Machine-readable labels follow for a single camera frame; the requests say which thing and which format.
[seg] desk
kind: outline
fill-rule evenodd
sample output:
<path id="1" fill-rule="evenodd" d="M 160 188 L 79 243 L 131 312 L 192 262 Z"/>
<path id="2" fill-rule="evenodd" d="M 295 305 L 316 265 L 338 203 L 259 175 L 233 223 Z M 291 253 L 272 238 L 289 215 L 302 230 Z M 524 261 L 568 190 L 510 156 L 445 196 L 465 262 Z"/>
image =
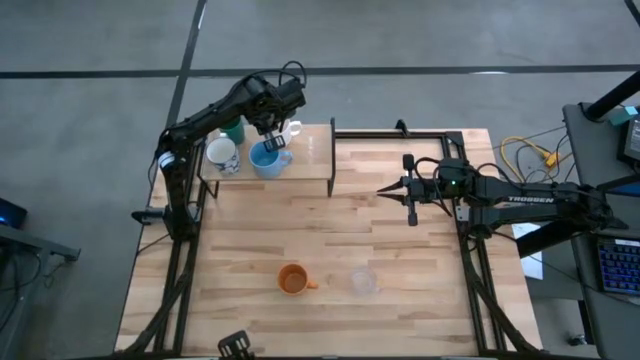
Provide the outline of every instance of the desk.
<path id="1" fill-rule="evenodd" d="M 50 256 L 60 255 L 67 262 L 77 261 L 80 249 L 31 236 L 24 231 L 8 226 L 0 226 L 0 245 L 15 247 L 17 255 L 14 255 L 15 258 L 11 258 L 9 262 L 15 262 L 14 265 L 17 266 L 18 282 L 20 284 L 28 283 L 19 288 L 19 301 L 15 302 L 16 293 L 12 288 L 16 275 L 14 267 L 9 264 L 7 271 L 2 274 L 2 287 L 12 288 L 12 290 L 0 292 L 0 306 L 2 309 L 11 309 L 14 302 L 16 305 L 0 334 L 0 359 L 16 359 L 29 310 L 36 297 L 38 287 L 43 281 L 42 272 L 46 269 Z"/>
<path id="2" fill-rule="evenodd" d="M 487 130 L 463 136 L 472 164 L 495 161 Z M 409 227 L 406 208 L 374 194 L 403 174 L 408 152 L 442 157 L 441 144 L 429 140 L 338 140 L 332 198 L 317 181 L 221 183 L 224 193 L 203 213 L 183 354 L 217 354 L 219 339 L 244 329 L 262 356 L 474 355 L 453 220 L 421 206 L 420 226 Z M 428 174 L 433 164 L 421 170 Z M 157 179 L 152 206 L 166 201 Z M 164 233 L 161 225 L 145 228 L 140 246 Z M 157 310 L 170 248 L 161 242 L 138 257 L 117 349 L 131 344 Z M 498 302 L 540 347 L 516 245 L 494 237 L 487 248 Z M 282 294 L 276 274 L 289 262 L 303 264 L 320 288 Z M 379 292 L 355 294 L 350 275 L 361 266 L 376 273 Z M 483 315 L 489 329 L 486 309 Z"/>
<path id="3" fill-rule="evenodd" d="M 616 160 L 619 129 L 609 123 L 596 124 L 582 116 L 578 106 L 563 108 L 573 156 L 580 182 L 596 186 L 606 181 L 631 175 L 631 169 Z M 630 232 L 640 231 L 638 199 L 607 196 L 614 214 L 630 226 Z M 582 281 L 599 288 L 598 268 L 591 239 L 580 237 L 572 240 L 576 264 Z M 598 353 L 602 357 L 615 360 L 637 359 L 640 351 L 640 307 L 611 299 L 597 291 L 582 287 L 585 304 L 591 320 L 591 330 Z"/>

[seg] green cup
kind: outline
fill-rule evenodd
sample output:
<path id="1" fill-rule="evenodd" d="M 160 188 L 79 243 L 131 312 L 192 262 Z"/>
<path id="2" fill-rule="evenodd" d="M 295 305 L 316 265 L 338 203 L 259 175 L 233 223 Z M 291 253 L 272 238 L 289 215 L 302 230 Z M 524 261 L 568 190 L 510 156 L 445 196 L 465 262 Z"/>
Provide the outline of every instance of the green cup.
<path id="1" fill-rule="evenodd" d="M 233 140 L 236 145 L 240 145 L 244 142 L 244 125 L 242 124 L 239 116 L 235 121 L 221 126 L 220 131 L 227 134 L 229 139 Z"/>

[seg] wooden table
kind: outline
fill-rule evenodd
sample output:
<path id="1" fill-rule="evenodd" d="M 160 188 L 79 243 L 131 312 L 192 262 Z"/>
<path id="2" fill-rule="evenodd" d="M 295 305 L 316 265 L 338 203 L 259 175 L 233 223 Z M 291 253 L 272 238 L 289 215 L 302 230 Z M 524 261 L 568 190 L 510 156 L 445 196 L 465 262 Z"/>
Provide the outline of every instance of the wooden table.
<path id="1" fill-rule="evenodd" d="M 495 161 L 487 130 L 462 132 L 472 164 Z M 183 353 L 218 354 L 218 340 L 244 329 L 259 356 L 474 355 L 453 220 L 427 205 L 417 209 L 420 225 L 409 227 L 406 208 L 373 193 L 398 180 L 407 152 L 442 156 L 436 141 L 338 140 L 333 198 L 313 181 L 222 183 L 224 196 L 206 203 Z M 165 201 L 159 176 L 151 205 Z M 140 246 L 164 233 L 162 225 L 147 227 Z M 160 305 L 170 248 L 167 240 L 138 257 L 118 349 Z M 540 347 L 515 244 L 493 237 L 487 248 L 500 305 Z M 290 262 L 303 264 L 320 288 L 281 293 L 276 274 Z M 377 276 L 375 294 L 353 291 L 351 273 L 363 266 Z M 487 314 L 483 308 L 491 338 Z M 172 331 L 170 322 L 166 346 Z"/>

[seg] blue mug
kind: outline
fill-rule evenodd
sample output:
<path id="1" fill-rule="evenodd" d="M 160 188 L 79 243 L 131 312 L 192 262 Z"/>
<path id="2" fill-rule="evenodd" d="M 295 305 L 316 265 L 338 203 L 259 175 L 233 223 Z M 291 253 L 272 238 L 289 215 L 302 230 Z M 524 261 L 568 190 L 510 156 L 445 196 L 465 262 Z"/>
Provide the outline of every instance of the blue mug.
<path id="1" fill-rule="evenodd" d="M 291 151 L 268 152 L 262 142 L 255 143 L 249 150 L 249 161 L 253 165 L 256 175 L 263 179 L 273 179 L 293 160 Z"/>

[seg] wooden shelf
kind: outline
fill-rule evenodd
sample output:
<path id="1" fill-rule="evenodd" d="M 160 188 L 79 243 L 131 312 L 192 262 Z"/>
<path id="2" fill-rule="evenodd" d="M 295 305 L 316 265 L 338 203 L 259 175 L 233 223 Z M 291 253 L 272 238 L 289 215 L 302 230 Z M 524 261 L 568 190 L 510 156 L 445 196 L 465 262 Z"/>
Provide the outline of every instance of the wooden shelf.
<path id="1" fill-rule="evenodd" d="M 240 171 L 233 175 L 222 175 L 203 157 L 202 177 L 211 182 L 216 181 L 245 181 L 265 180 L 256 175 L 253 166 L 249 162 L 249 149 L 257 142 L 264 141 L 264 137 L 258 135 L 255 127 L 244 127 L 245 141 L 240 150 Z M 293 153 L 293 161 L 282 174 L 273 180 L 328 180 L 331 179 L 331 151 L 332 151 L 331 125 L 304 125 L 300 135 L 294 137 L 291 143 L 283 151 Z M 220 133 L 215 131 L 209 135 L 209 141 L 218 137 Z"/>

